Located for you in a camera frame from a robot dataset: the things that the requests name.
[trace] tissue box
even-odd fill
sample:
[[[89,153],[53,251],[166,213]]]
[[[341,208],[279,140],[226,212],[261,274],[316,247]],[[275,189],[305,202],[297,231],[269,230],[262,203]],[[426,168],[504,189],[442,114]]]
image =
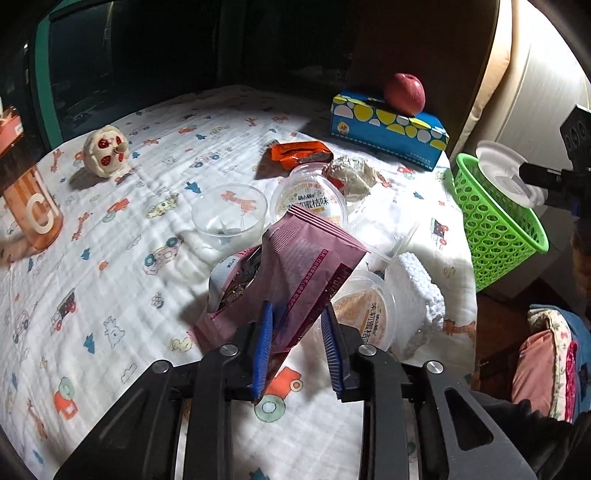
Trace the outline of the tissue box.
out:
[[[383,100],[342,92],[333,98],[330,134],[404,158],[429,171],[435,168],[449,135],[428,113],[397,115]]]

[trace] red apple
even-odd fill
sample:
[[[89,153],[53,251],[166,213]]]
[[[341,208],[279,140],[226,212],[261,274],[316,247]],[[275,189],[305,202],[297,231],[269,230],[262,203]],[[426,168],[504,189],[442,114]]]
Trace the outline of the red apple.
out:
[[[396,112],[414,116],[425,108],[425,90],[414,75],[397,73],[384,89],[386,103]]]

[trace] white bedsheet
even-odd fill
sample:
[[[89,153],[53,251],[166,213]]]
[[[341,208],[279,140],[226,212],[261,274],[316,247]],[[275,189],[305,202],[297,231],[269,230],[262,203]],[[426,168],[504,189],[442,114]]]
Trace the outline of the white bedsheet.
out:
[[[463,228],[462,214],[444,188],[450,175],[445,155],[434,172],[420,172],[395,157],[334,141],[328,136],[329,104],[234,86],[184,95],[114,124],[132,142],[120,176],[134,167],[132,174],[116,185],[80,172],[76,154],[84,137],[48,154],[38,166],[64,213],[63,230],[46,252],[0,270],[0,424],[39,479],[53,478],[152,362],[166,358],[179,365],[201,358],[187,330],[204,306],[208,269],[221,259],[193,232],[191,202],[199,190],[231,182],[253,184],[270,198],[286,175],[280,166],[261,162],[271,140],[320,138],[335,155],[361,156],[384,173],[398,202],[407,197],[409,208],[420,196],[443,202],[452,219],[448,227]],[[163,215],[148,217],[151,206],[175,195],[175,207],[172,201]],[[126,208],[108,216],[122,200],[119,207],[127,203]],[[0,222],[8,245],[20,231],[7,209],[0,210]],[[177,239],[168,244],[176,257],[148,275],[145,257],[169,239]],[[456,249],[470,262],[462,239]],[[464,280],[462,294],[449,297],[456,327],[476,321],[473,279]],[[69,307],[57,313],[64,299]],[[56,313],[60,330],[51,334]],[[17,324],[26,317],[28,329],[14,343]],[[285,397],[280,418],[268,423],[272,416],[260,414],[261,420],[252,405],[234,404],[237,480],[358,477],[362,406],[337,401],[328,372],[306,340],[276,379]],[[441,333],[417,355],[417,361],[437,358],[460,375],[470,374],[473,338]]]

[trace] orange water bottle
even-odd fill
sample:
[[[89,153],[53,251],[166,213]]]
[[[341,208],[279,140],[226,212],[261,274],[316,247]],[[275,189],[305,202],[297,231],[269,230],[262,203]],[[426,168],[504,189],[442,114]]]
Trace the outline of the orange water bottle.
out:
[[[8,107],[0,119],[0,192],[29,243],[42,251],[57,238],[64,218],[23,140],[21,117]]]

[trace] orange snack wrapper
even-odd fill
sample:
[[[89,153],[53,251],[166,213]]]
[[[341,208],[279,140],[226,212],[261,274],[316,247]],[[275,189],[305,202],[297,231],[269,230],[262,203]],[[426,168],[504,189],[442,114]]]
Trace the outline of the orange snack wrapper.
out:
[[[303,163],[325,162],[333,159],[333,153],[322,142],[293,142],[271,147],[271,160],[281,162],[290,171]]]

